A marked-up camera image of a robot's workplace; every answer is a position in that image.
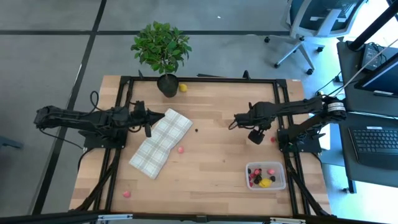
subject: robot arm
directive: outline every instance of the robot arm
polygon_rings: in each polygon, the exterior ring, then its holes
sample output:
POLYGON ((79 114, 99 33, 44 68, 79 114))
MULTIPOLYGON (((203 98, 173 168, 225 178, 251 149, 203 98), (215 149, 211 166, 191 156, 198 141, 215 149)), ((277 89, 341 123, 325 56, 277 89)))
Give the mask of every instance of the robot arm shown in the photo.
POLYGON ((138 132, 141 126, 150 137, 150 127, 163 117, 162 113, 145 110, 144 102, 137 101, 133 112, 129 112, 127 107, 85 113, 46 106, 37 111, 34 124, 39 129, 59 126, 79 129, 79 133, 86 137, 85 147, 114 148, 124 146, 127 131, 138 132))
POLYGON ((235 120, 229 129, 235 127, 252 129, 248 138, 260 144, 264 138, 263 132, 271 128, 271 123, 278 116, 313 113, 315 116, 304 121, 300 125, 293 125, 286 130, 284 140, 287 142, 296 141, 297 138, 306 132, 319 131, 324 125, 338 122, 346 118, 346 111, 341 100, 335 97, 314 97, 309 100, 294 101, 281 104, 270 102, 258 102, 254 106, 249 103, 247 113, 236 114, 235 120))

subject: chair base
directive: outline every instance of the chair base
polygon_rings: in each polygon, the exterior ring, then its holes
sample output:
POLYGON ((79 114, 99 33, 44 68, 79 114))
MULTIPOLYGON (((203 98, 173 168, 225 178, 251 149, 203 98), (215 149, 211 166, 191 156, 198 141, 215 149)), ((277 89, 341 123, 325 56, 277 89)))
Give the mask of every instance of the chair base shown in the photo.
MULTIPOLYGON (((309 42, 306 42, 302 37, 297 37, 296 39, 293 39, 291 37, 286 37, 286 36, 278 36, 278 35, 270 35, 269 37, 266 37, 264 39, 265 43, 268 43, 271 39, 279 39, 279 40, 283 40, 286 43, 292 44, 293 48, 290 49, 274 66, 275 68, 279 68, 280 64, 292 53, 295 53, 297 49, 299 49, 301 51, 301 53, 303 54, 303 56, 305 57, 305 59, 307 60, 308 64, 310 64, 311 69, 309 69, 307 71, 308 75, 311 75, 312 72, 315 70, 315 66, 313 64, 312 59, 310 58, 306 48, 305 48, 305 44, 309 44, 309 42)), ((325 47, 322 44, 315 44, 315 43, 310 43, 317 48, 317 52, 322 52, 323 48, 325 47)))

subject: green leaves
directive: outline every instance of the green leaves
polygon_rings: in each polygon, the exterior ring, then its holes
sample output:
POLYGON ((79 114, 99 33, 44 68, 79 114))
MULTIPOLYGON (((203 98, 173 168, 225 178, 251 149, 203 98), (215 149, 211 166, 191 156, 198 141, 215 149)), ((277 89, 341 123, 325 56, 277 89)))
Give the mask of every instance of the green leaves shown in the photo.
POLYGON ((187 45, 189 37, 181 33, 176 27, 170 28, 169 23, 154 21, 148 24, 131 45, 131 50, 137 51, 134 58, 139 58, 141 64, 145 62, 160 74, 176 72, 179 63, 184 66, 183 56, 189 58, 188 52, 192 51, 187 45))

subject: keyboard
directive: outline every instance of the keyboard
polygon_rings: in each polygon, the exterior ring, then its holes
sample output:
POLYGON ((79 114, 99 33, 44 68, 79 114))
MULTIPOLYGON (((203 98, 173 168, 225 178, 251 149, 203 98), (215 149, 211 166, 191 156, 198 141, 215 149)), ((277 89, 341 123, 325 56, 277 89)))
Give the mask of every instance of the keyboard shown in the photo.
POLYGON ((398 128, 350 127, 348 130, 360 164, 398 169, 398 128))

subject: black plant pot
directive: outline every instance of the black plant pot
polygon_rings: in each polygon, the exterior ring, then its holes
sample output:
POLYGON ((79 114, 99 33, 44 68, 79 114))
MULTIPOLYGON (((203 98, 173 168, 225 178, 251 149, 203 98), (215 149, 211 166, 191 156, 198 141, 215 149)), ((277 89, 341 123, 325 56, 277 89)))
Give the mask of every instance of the black plant pot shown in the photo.
POLYGON ((178 78, 173 74, 162 75, 157 80, 157 87, 166 97, 173 97, 177 94, 178 78))

